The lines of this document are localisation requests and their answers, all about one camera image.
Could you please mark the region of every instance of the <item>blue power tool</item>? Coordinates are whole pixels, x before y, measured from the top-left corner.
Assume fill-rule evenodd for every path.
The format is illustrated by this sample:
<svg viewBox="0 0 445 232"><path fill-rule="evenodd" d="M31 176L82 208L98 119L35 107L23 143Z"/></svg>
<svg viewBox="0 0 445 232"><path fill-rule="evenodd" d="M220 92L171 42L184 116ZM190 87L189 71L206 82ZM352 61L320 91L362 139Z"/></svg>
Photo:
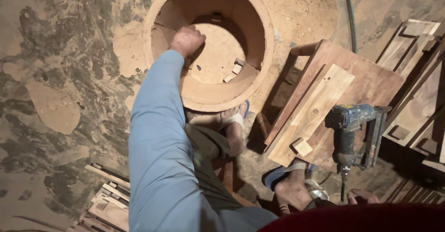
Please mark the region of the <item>blue power tool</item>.
<svg viewBox="0 0 445 232"><path fill-rule="evenodd" d="M386 114L391 107L372 107L369 104L336 105L326 115L326 127L334 129L334 153L337 173L341 174L341 200L344 201L344 185L351 166L361 170L373 167L380 149L385 128ZM366 146L364 150L354 150L355 133L367 123Z"/></svg>

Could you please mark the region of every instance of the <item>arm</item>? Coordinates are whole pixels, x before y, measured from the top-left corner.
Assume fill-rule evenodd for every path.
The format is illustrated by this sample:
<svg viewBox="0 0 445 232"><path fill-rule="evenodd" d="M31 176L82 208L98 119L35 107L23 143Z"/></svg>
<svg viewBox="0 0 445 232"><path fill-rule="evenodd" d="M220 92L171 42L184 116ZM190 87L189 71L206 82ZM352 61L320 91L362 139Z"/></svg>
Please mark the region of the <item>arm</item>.
<svg viewBox="0 0 445 232"><path fill-rule="evenodd" d="M152 65L134 101L129 138L131 231L198 231L202 217L218 219L197 187L178 90L184 57L204 40L199 31L182 28L170 46L173 50Z"/></svg>

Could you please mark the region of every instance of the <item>red fabric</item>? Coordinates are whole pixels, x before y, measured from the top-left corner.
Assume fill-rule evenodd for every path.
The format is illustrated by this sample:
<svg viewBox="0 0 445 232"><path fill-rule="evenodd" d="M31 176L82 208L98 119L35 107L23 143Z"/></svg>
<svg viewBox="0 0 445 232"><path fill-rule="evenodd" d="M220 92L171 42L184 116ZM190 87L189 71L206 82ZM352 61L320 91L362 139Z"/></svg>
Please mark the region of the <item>red fabric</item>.
<svg viewBox="0 0 445 232"><path fill-rule="evenodd" d="M317 208L281 217L259 231L445 231L445 205L369 204Z"/></svg>

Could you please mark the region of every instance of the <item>fist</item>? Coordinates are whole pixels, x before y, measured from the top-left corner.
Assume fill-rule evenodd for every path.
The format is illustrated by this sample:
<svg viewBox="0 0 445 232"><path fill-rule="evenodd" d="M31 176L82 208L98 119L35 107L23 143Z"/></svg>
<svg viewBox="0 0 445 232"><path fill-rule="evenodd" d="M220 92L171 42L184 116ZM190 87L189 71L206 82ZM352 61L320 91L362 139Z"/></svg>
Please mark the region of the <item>fist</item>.
<svg viewBox="0 0 445 232"><path fill-rule="evenodd" d="M206 36L196 30L194 25L182 27L173 37L170 44L171 50L175 50L186 58L194 53L204 42Z"/></svg>

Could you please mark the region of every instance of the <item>hand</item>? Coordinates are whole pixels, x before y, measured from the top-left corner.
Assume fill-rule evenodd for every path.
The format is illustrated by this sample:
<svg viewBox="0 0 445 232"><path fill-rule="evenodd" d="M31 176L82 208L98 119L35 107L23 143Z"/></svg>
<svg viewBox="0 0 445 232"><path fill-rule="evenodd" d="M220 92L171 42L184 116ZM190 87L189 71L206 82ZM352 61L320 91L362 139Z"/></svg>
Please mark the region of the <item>hand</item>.
<svg viewBox="0 0 445 232"><path fill-rule="evenodd" d="M204 42L206 36L202 35L199 30L196 30L194 25L189 27L182 27L173 37L170 44L171 50L175 50L186 58L194 53Z"/></svg>
<svg viewBox="0 0 445 232"><path fill-rule="evenodd" d="M365 204L380 203L377 196L363 189L351 189L351 192L357 196L354 198L351 193L348 193L346 195L348 197L348 204L358 204L357 201Z"/></svg>

